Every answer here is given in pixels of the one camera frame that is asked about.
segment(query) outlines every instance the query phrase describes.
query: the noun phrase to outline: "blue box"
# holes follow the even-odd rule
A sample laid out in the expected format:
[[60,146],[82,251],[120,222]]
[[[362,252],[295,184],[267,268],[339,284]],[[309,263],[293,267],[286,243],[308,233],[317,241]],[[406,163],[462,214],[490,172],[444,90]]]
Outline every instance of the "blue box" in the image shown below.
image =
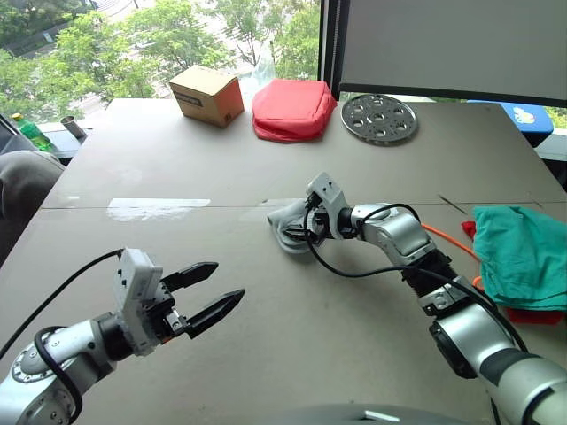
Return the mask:
[[511,104],[488,100],[469,100],[467,103],[500,104],[516,127],[534,148],[553,133],[553,122],[543,106],[537,104]]

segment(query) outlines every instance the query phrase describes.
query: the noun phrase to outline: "gray pants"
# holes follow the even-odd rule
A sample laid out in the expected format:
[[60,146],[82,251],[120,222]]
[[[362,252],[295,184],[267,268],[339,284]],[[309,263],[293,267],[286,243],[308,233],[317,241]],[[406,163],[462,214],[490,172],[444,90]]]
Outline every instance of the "gray pants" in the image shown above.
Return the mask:
[[0,266],[63,170],[46,152],[0,155]]

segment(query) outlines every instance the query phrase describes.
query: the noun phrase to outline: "red cloth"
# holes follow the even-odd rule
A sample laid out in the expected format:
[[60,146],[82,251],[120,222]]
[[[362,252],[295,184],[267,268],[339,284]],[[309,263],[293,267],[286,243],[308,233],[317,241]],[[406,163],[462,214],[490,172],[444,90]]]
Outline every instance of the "red cloth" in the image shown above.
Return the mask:
[[305,142],[322,135],[337,101],[324,81],[273,80],[252,100],[260,139]]
[[[477,233],[477,224],[474,221],[464,221],[461,223],[461,227],[470,239],[474,238]],[[563,318],[563,312],[535,312],[512,307],[506,307],[506,313],[510,321],[514,323],[555,325]]]
[[477,233],[477,223],[474,221],[464,221],[461,223],[461,227],[464,233],[469,235],[470,239],[475,237],[475,233]]

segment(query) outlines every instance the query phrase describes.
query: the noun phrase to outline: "silver robot arm segment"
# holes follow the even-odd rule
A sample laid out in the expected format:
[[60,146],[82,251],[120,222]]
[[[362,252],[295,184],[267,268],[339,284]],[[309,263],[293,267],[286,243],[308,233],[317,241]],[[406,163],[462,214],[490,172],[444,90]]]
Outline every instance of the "silver robot arm segment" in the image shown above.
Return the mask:
[[67,424],[80,412],[82,394],[109,375],[117,361],[131,354],[147,356],[183,333],[192,339],[222,320],[244,290],[224,294],[189,319],[177,312],[172,295],[205,280],[217,266],[197,263],[161,278],[161,267],[145,252],[123,250],[114,282],[117,311],[42,335],[43,350],[62,369],[63,380],[34,343],[22,350],[0,383],[0,425]]
[[382,249],[395,266],[447,278],[441,282],[416,269],[402,271],[419,305],[436,318],[430,333],[449,366],[461,377],[478,377],[511,424],[567,423],[567,371],[518,350],[485,308],[448,283],[472,289],[412,214],[392,208],[368,217],[386,204],[349,206],[340,187],[325,173],[309,183],[307,205],[315,210],[308,226],[317,244],[324,238],[356,237]]

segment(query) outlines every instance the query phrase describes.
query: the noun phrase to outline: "metal cup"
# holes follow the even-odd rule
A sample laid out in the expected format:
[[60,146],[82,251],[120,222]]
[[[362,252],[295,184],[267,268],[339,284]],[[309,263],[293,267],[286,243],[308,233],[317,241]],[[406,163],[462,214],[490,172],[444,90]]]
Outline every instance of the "metal cup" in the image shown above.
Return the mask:
[[63,126],[67,130],[69,130],[69,132],[77,139],[80,139],[81,137],[87,135],[84,131],[82,131],[82,128],[79,127],[77,122],[74,120],[74,116],[72,115],[68,115],[64,119],[62,119],[61,124],[63,124]]

